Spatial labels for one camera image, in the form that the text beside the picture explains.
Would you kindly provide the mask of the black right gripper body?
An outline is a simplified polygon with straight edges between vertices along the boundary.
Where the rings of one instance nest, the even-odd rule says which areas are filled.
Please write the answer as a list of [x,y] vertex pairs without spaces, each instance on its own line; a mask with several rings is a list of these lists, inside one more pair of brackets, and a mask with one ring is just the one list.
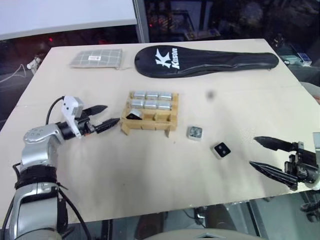
[[297,177],[298,182],[314,184],[319,177],[319,165],[316,154],[304,149],[303,142],[293,142],[289,152],[295,152],[289,156],[289,161],[284,164],[287,174]]

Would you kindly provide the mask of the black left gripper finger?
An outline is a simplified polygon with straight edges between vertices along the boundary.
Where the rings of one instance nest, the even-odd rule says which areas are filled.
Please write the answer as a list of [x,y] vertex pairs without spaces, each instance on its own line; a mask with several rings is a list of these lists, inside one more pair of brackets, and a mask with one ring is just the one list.
[[101,124],[96,125],[95,132],[97,134],[100,134],[100,133],[114,127],[119,121],[120,121],[120,118],[110,118],[110,119],[102,122]]
[[103,112],[107,107],[107,105],[94,105],[92,107],[84,109],[83,112],[88,116],[94,116]]

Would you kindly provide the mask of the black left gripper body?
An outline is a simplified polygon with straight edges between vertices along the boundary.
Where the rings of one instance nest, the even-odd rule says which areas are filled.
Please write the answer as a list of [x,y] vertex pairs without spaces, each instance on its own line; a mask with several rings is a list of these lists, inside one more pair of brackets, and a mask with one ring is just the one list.
[[95,115],[93,109],[85,109],[81,112],[80,117],[76,117],[77,127],[81,136],[92,134],[96,131],[96,127],[91,123],[90,116]]

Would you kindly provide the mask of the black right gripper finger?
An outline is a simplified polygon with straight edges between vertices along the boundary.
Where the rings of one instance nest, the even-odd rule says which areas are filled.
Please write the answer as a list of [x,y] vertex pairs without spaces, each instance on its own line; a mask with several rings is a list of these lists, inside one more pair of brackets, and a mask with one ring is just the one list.
[[277,151],[282,150],[285,152],[293,152],[298,150],[298,143],[297,142],[287,142],[278,138],[269,137],[269,136],[256,136],[253,138],[263,147]]
[[298,189],[297,176],[288,174],[282,171],[280,168],[274,167],[266,163],[249,161],[249,164],[266,177],[286,185],[287,187],[289,187],[290,190],[296,191]]

